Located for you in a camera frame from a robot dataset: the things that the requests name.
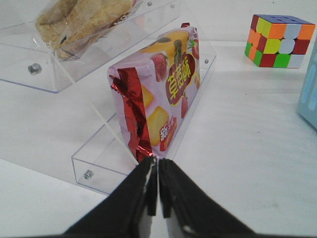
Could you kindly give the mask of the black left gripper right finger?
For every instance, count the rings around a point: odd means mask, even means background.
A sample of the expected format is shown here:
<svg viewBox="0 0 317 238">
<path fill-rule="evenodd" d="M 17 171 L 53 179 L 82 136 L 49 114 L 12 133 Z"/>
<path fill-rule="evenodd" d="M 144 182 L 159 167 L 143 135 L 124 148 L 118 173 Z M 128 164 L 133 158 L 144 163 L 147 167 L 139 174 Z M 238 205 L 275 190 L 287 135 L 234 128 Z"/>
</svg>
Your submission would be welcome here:
<svg viewBox="0 0 317 238">
<path fill-rule="evenodd" d="M 255 235 L 169 159 L 158 163 L 159 195 L 169 235 Z"/>
</svg>

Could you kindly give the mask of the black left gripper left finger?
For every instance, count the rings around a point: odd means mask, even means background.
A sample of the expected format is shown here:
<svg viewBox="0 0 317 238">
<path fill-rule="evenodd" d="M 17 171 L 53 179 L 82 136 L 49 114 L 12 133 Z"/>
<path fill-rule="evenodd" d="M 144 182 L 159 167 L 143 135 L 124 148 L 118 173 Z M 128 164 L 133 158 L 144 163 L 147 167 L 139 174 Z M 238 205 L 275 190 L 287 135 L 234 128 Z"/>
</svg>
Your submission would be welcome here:
<svg viewBox="0 0 317 238">
<path fill-rule="evenodd" d="M 148 157 L 65 235 L 150 235 L 157 198 L 157 161 Z"/>
</svg>

